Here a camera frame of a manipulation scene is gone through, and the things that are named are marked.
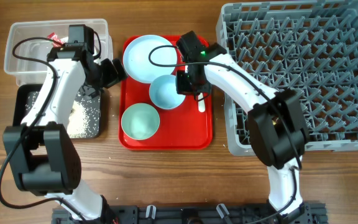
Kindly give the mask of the red snack wrapper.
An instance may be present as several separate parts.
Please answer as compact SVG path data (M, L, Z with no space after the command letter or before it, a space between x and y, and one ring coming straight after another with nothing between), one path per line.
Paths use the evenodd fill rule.
M52 45L54 47L60 47L60 46L63 46L64 45L64 41L60 40L58 38L58 35L54 32L52 32L51 34L49 34L47 36L48 39L52 40Z

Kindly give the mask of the light blue plate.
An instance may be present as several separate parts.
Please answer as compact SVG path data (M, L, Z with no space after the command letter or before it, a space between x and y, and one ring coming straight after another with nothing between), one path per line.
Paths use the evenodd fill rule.
M127 74L135 81L145 84L151 84L162 75L172 74L174 67L158 67L149 61L149 53L162 45L172 45L172 43L159 35L142 35L130 42L123 55ZM155 50L151 59L163 65L177 64L178 55L175 48L163 47Z

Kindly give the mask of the green bowl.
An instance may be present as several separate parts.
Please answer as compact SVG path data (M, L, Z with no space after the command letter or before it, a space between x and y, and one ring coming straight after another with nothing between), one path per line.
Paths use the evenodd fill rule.
M157 110L146 103L128 107L121 117L121 128L131 139L142 141L151 138L160 127Z

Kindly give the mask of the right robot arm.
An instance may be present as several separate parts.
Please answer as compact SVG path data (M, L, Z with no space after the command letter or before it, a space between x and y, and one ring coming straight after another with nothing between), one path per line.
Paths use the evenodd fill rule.
M267 167L268 202L282 223L305 211L299 172L308 128L296 91L279 91L243 70L219 44L203 45L190 31L176 42L186 70L177 73L180 95L208 96L213 86L228 94L247 115L250 143Z

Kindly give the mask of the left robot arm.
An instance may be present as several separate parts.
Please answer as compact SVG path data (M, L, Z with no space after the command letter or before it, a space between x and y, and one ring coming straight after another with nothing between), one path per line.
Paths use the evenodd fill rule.
M84 24L68 28L68 40L55 41L46 60L47 75L39 95L20 123L3 133L7 156L0 169L0 202L9 208L27 209L57 202L82 223L119 223L107 200L81 178L81 160L66 131L80 88L100 93L128 75L119 59L97 61L97 32ZM43 199L14 205L2 196L2 177L7 167L20 191Z

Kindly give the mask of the white bowl with rice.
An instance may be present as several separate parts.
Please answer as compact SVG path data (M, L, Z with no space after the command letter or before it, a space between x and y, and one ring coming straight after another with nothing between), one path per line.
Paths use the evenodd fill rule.
M172 110L184 102L185 95L177 93L176 79L174 75L162 75L151 83L149 96L155 106Z

